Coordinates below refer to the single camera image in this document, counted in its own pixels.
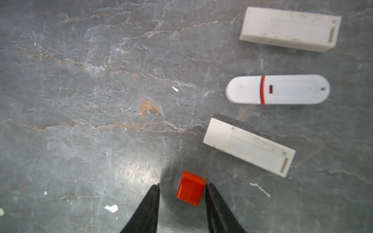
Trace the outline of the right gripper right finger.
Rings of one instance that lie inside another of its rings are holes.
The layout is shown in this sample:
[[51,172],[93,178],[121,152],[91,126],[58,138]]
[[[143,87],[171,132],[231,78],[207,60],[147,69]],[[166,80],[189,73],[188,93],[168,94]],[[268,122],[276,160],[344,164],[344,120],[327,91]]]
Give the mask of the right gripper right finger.
[[210,233],[246,233],[212,183],[206,185],[206,206]]

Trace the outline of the red usb cap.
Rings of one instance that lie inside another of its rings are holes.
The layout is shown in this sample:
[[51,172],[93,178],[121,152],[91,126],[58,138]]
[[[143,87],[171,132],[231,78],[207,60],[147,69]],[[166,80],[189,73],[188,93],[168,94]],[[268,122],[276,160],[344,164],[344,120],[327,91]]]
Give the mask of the red usb cap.
[[191,205],[199,206],[205,186],[205,179],[185,171],[182,174],[176,197]]

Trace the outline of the white usb drive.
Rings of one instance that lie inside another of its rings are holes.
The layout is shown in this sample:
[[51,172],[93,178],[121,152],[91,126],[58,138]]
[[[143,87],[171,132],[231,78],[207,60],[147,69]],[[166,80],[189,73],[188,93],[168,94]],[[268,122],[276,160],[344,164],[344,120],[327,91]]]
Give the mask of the white usb drive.
[[237,104],[312,105],[328,98],[330,83],[316,74],[239,76],[225,94]]
[[295,150],[212,118],[203,143],[281,177],[286,177]]
[[336,46],[341,21],[341,16],[248,7],[240,40],[326,52]]

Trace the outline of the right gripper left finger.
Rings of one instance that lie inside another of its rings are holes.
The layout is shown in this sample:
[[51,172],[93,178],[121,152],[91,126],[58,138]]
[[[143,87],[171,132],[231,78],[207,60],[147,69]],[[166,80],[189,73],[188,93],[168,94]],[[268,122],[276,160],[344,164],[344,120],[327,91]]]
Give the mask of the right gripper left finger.
[[154,184],[120,233],[156,233],[159,201],[160,187]]

